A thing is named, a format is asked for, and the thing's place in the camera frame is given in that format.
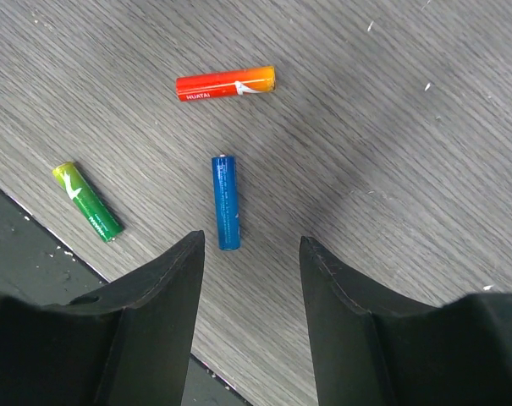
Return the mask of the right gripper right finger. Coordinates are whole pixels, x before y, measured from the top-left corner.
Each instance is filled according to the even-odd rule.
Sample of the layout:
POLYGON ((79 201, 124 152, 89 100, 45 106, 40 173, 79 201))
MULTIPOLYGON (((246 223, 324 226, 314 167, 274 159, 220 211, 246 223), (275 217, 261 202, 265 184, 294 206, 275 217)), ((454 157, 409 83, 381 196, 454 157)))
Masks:
POLYGON ((312 237, 299 262, 319 404, 512 405, 512 294, 433 307, 312 237))

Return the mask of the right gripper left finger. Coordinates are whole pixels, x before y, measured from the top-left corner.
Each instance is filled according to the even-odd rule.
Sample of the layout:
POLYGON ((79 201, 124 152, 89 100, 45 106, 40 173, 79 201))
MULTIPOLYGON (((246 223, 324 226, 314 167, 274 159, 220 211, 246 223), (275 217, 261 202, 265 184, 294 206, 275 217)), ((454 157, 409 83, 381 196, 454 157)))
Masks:
POLYGON ((69 304, 0 294, 0 405, 178 405, 205 262, 193 231, 69 304))

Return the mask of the blue battery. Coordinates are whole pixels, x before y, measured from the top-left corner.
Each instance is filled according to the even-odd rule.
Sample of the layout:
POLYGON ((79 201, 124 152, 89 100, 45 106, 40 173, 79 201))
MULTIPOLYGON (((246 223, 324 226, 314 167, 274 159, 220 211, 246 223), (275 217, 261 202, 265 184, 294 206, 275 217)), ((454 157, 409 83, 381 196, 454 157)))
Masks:
POLYGON ((220 250, 237 250, 240 247, 240 227, 235 158, 226 155, 213 157, 212 179, 218 247, 220 250))

